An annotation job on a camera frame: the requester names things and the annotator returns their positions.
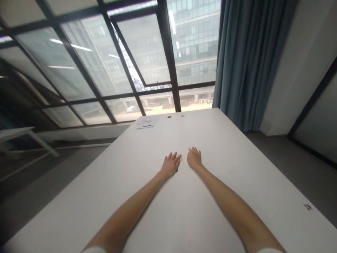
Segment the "black mark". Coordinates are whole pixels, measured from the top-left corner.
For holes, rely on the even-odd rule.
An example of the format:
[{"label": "black mark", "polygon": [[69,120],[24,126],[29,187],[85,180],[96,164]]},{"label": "black mark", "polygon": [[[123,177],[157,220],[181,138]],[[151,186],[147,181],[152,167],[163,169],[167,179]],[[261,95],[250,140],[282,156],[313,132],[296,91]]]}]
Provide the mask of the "black mark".
[{"label": "black mark", "polygon": [[308,204],[303,204],[308,210],[311,210],[312,208],[311,208],[311,206],[310,205],[308,205]]}]

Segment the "white table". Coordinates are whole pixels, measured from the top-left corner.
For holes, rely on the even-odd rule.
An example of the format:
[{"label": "white table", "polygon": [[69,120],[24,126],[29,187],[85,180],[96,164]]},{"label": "white table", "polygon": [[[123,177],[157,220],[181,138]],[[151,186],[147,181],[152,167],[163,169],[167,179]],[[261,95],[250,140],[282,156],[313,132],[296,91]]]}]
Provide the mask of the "white table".
[{"label": "white table", "polygon": [[[0,130],[0,143],[3,143],[5,141],[8,141],[8,140],[27,134],[30,137],[32,137],[37,143],[39,143],[42,147],[44,147],[54,157],[59,157],[60,155],[52,147],[50,147],[47,143],[41,140],[40,137],[37,136],[32,131],[33,128],[34,127],[30,126],[30,127],[25,127],[25,128]],[[16,156],[11,154],[11,152],[9,152],[4,146],[1,147],[1,151],[5,152],[9,156],[16,158]]]},{"label": "white table", "polygon": [[124,252],[243,253],[239,237],[187,165],[191,146],[289,253],[336,252],[337,229],[219,109],[161,115],[154,127],[135,128],[131,125],[21,229],[4,246],[6,252],[79,253],[159,171],[165,155],[178,151],[183,155],[178,173],[155,196]]}]

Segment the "table leg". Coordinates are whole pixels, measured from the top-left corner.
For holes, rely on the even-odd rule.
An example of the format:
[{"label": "table leg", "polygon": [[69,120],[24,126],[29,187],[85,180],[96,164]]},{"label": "table leg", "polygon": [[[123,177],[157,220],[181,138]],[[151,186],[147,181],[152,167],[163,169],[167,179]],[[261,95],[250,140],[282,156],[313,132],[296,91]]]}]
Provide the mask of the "table leg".
[{"label": "table leg", "polygon": [[54,157],[59,157],[59,153],[57,153],[51,146],[49,146],[47,143],[45,143],[37,134],[35,134],[32,131],[29,131],[27,134],[29,134],[30,137],[32,137],[34,140],[36,140],[42,147],[44,147],[49,153],[51,153]]}]

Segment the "left hand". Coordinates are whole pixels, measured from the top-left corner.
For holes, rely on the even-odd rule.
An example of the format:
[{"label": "left hand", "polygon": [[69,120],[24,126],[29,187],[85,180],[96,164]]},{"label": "left hand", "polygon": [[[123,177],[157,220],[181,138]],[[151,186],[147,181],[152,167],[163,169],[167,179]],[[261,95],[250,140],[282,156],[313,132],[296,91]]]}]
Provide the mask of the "left hand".
[{"label": "left hand", "polygon": [[166,177],[169,178],[173,176],[179,167],[181,155],[177,156],[177,152],[172,154],[172,152],[165,156],[164,163],[161,167],[160,172]]}]

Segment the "hand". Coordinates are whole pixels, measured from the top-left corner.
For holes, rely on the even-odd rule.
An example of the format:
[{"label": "hand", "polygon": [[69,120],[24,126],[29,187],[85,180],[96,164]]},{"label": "hand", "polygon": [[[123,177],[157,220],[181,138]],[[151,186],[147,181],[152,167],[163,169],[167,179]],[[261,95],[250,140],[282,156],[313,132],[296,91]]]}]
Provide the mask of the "hand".
[{"label": "hand", "polygon": [[172,154],[172,152],[165,156],[164,163],[161,167],[160,172],[166,177],[173,176],[177,171],[180,164],[180,158],[181,155],[177,156],[177,153],[175,152]]},{"label": "hand", "polygon": [[194,170],[202,167],[203,164],[201,163],[201,151],[198,151],[195,147],[192,147],[192,149],[189,148],[189,153],[187,154],[187,163]]}]

